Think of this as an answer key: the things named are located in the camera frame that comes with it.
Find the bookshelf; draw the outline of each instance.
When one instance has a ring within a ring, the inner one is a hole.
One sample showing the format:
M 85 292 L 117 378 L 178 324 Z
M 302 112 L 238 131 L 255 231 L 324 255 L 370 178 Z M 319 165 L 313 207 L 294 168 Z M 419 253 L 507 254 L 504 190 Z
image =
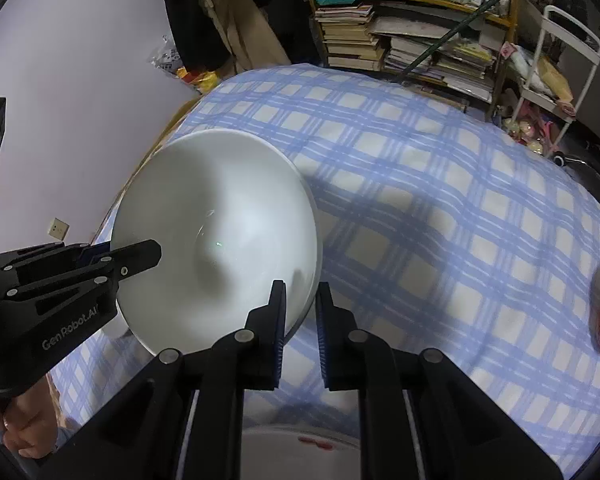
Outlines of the bookshelf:
M 462 12 L 466 12 L 467 14 L 471 14 L 476 9 L 476 7 L 462 5 L 462 4 L 456 4 L 455 2 L 450 2 L 447 0 L 400 0 L 400 1 L 416 2 L 419 4 L 427 4 L 427 5 L 436 6 L 436 7 L 445 7 L 445 9 L 460 10 Z M 484 17 L 488 22 L 495 23 L 497 25 L 502 25 L 507 28 L 509 28 L 511 26 L 511 23 L 508 18 L 502 18 L 502 17 L 498 16 L 497 14 L 485 12 Z
M 364 1 L 366 3 L 373 3 L 374 0 L 364 0 Z M 416 4 L 421 4 L 421 5 L 425 5 L 425 6 L 431 6 L 431 7 L 442 7 L 445 9 L 459 10 L 461 12 L 466 12 L 467 14 L 470 14 L 471 12 L 474 12 L 474 10 L 475 10 L 475 7 L 458 4 L 458 3 L 450 2 L 447 0 L 401 0 L 401 1 L 413 2 Z M 315 13 L 316 9 L 318 8 L 318 4 L 316 3 L 316 0 L 309 0 L 309 4 L 310 4 L 310 7 L 311 7 L 313 13 Z M 497 14 L 493 14 L 491 12 L 484 13 L 484 18 L 487 22 L 491 23 L 492 25 L 496 25 L 498 27 L 504 28 L 506 30 L 506 34 L 505 34 L 506 41 L 515 42 L 516 27 L 518 26 L 518 6 L 519 6 L 519 4 L 520 4 L 520 0 L 510 0 L 509 15 L 505 16 L 505 17 L 499 16 Z M 322 35 L 322 29 L 321 29 L 321 27 L 318 26 L 317 30 L 318 30 L 320 40 L 322 41 L 322 44 L 324 47 L 324 51 L 326 52 L 326 45 L 324 44 L 324 37 Z M 386 72 L 388 75 L 394 75 L 396 73 L 392 70 L 387 70 L 387 69 L 384 69 L 382 71 Z M 494 74 L 494 88 L 493 88 L 493 92 L 492 92 L 492 98 L 488 101 L 485 101 L 484 99 L 482 100 L 489 105 L 488 111 L 486 113 L 486 120 L 489 120 L 489 118 L 493 115 L 493 110 L 495 108 L 497 97 L 502 92 L 502 87 L 504 85 L 505 76 L 506 76 L 505 64 L 501 62 L 498 64 L 497 70 Z M 416 74 L 410 75 L 410 77 L 412 79 L 419 80 L 421 82 L 426 82 L 431 85 L 440 86 L 442 88 L 453 89 L 452 87 L 449 87 L 448 85 L 446 85 L 444 83 L 436 82 L 427 77 L 420 77 Z M 465 93 L 466 95 L 468 95 L 474 99 L 478 99 L 476 96 L 471 95 L 470 93 L 466 93 L 466 92 L 462 92 L 462 91 L 459 91 L 459 92 Z

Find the white plate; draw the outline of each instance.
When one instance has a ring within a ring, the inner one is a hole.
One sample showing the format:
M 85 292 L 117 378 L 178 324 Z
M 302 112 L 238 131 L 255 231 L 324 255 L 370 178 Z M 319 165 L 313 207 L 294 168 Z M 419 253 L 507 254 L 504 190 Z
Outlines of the white plate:
M 322 265 L 315 203 L 296 167 L 259 137 L 205 130 L 156 153 L 126 191 L 111 247 L 152 238 L 153 269 L 120 282 L 118 303 L 149 352 L 209 348 L 286 283 L 287 340 Z
M 242 480 L 359 480 L 358 441 L 326 430 L 260 427 L 242 433 Z

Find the electrical outlet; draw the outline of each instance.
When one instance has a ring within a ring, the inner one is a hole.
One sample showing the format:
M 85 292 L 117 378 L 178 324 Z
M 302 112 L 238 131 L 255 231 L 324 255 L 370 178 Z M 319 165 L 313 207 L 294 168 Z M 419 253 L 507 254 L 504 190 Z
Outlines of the electrical outlet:
M 62 220 L 54 218 L 49 226 L 49 235 L 58 240 L 64 240 L 66 232 L 69 230 L 69 224 L 66 224 Z

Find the wooden shelf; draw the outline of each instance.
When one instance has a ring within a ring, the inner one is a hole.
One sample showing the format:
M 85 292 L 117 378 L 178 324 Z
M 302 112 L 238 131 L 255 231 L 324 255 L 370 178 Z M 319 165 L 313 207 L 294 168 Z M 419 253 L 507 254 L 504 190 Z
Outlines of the wooden shelf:
M 398 71 L 398 70 L 393 70 L 392 68 L 388 68 L 388 67 L 385 67 L 385 66 L 382 67 L 381 72 L 384 72 L 384 73 L 387 73 L 387 74 L 395 74 L 395 75 L 397 75 L 397 74 L 400 73 L 400 71 Z M 449 86 L 444 81 L 439 81 L 437 79 L 433 79 L 433 78 L 427 77 L 426 75 L 421 75 L 421 74 L 416 74 L 416 73 L 411 72 L 407 77 L 410 78 L 410 79 L 416 79 L 416 80 L 421 81 L 423 83 L 428 83 L 430 85 L 439 86 L 441 88 L 446 88 L 446 89 L 449 89 L 449 90 L 453 90 L 455 92 L 464 94 L 464 95 L 472 97 L 474 99 L 478 99 L 478 100 L 480 100 L 482 102 L 485 102 L 487 104 L 491 104 L 491 101 L 493 100 L 493 90 L 491 90 L 491 99 L 485 100 L 485 99 L 483 99 L 483 98 L 481 98 L 481 97 L 479 97 L 479 96 L 477 96 L 475 94 L 472 94 L 471 92 L 467 92 L 466 90 L 463 90 L 461 88 L 457 88 L 455 86 Z
M 447 0 L 402 0 L 407 2 L 416 2 L 420 4 L 434 5 L 439 7 L 445 7 L 445 9 L 452 10 L 460 10 L 462 12 L 466 12 L 467 14 L 471 14 L 477 7 L 472 7 L 463 4 L 456 4 L 455 2 L 449 2 Z M 510 21 L 507 18 L 501 18 L 497 14 L 493 14 L 492 12 L 485 12 L 484 17 L 488 22 L 496 23 L 498 25 L 502 25 L 503 27 L 509 28 L 511 26 Z

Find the plaid bedsheet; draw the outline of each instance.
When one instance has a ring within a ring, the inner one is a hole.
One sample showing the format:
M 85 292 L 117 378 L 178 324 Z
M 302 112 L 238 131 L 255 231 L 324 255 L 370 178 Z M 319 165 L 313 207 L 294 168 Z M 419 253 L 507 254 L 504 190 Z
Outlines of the plaid bedsheet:
M 567 478 L 576 471 L 600 440 L 588 328 L 600 206 L 584 188 L 454 108 L 309 65 L 232 78 L 174 139 L 216 126 L 261 136 L 304 174 L 338 306 L 394 348 L 446 352 Z M 133 336 L 98 332 L 53 370 L 65 412 L 87 421 L 148 359 Z M 247 393 L 245 424 L 356 436 L 356 405 L 325 391 L 310 314 L 285 347 L 280 389 Z

